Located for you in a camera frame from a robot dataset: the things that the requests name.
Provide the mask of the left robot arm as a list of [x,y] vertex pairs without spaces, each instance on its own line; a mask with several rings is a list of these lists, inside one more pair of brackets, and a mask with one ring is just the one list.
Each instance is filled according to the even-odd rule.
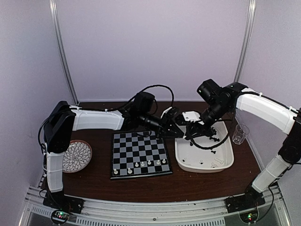
[[183,131],[176,125],[174,115],[178,108],[167,108],[160,117],[149,112],[154,95],[139,92],[128,106],[114,109],[83,109],[60,101],[43,125],[44,147],[46,149],[46,172],[49,201],[57,209],[67,206],[63,191],[63,155],[68,149],[71,134],[84,129],[132,130],[139,126],[155,133],[157,138],[182,138]]

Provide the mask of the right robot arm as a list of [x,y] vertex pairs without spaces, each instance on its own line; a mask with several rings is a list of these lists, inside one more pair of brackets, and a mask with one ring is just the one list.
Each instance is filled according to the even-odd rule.
[[241,204],[250,208],[258,202],[264,190],[300,161],[301,112],[257,93],[239,82],[221,87],[212,79],[208,79],[198,87],[197,93],[207,102],[208,107],[198,119],[184,120],[187,122],[186,140],[200,149],[205,150],[206,147],[198,145],[194,139],[201,136],[211,137],[214,134],[212,126],[224,114],[235,113],[236,110],[251,113],[287,135],[277,155],[245,189]]

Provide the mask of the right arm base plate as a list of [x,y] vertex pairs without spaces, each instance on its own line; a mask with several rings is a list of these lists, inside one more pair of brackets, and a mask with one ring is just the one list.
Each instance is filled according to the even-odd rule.
[[249,199],[245,195],[231,196],[225,199],[225,205],[228,213],[252,209],[265,204],[264,198],[257,200]]

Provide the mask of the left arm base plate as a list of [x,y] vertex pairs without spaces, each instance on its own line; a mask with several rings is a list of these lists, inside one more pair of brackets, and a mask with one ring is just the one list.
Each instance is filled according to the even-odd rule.
[[51,193],[47,192],[43,200],[43,205],[63,210],[68,213],[80,214],[83,209],[84,200],[64,195],[63,192]]

